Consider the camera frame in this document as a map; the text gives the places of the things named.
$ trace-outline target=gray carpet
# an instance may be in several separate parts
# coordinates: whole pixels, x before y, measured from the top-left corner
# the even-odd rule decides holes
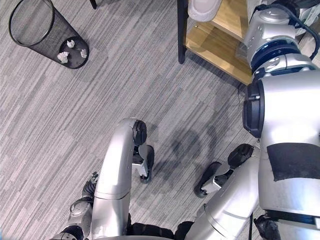
[[[242,128],[244,85],[191,52],[177,56],[175,0],[54,0],[87,41],[67,69],[16,45],[0,1],[0,224],[5,240],[48,240],[99,170],[122,118],[146,122],[153,181],[133,175],[133,222],[175,231],[208,201],[193,186],[212,161],[255,140]],[[248,239],[248,225],[239,239]],[[261,239],[253,227],[253,239]]]

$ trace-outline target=wastebasket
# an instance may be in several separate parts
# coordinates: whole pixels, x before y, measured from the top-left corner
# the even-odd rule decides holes
[[[9,19],[13,41],[67,67],[77,69],[89,57],[89,47],[51,0],[21,0]]]

